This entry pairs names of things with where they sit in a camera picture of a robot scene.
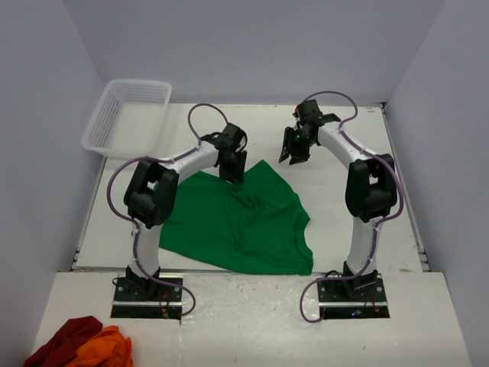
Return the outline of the green t shirt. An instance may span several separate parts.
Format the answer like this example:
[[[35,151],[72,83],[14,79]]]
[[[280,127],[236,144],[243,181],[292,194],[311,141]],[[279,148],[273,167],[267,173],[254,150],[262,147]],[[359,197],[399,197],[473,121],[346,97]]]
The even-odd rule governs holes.
[[[180,184],[159,246],[237,273],[310,275],[309,221],[299,196],[261,160],[241,183],[198,172]]]

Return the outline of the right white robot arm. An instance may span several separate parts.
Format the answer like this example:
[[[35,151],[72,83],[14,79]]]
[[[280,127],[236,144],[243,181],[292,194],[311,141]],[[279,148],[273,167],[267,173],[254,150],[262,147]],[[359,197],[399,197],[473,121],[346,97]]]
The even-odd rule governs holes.
[[[314,145],[328,149],[347,169],[345,204],[353,217],[351,248],[343,271],[327,281],[329,291],[341,291],[349,300],[358,300],[374,287],[377,280],[377,246],[382,220],[397,204],[397,185],[392,174],[393,158],[377,156],[346,138],[340,118],[323,113],[316,100],[307,99],[296,106],[296,124],[284,131],[279,162],[305,163]]]

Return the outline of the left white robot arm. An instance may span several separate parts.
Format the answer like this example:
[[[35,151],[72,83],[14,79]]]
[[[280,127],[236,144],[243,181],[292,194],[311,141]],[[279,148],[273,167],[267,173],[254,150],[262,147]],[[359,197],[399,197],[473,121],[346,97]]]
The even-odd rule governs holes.
[[[219,169],[222,180],[242,182],[247,142],[245,131],[228,123],[222,132],[202,136],[193,148],[168,158],[145,158],[138,163],[124,195],[128,216],[135,221],[133,254],[125,277],[140,299],[151,300],[158,293],[157,241],[173,212],[178,186],[210,167]]]

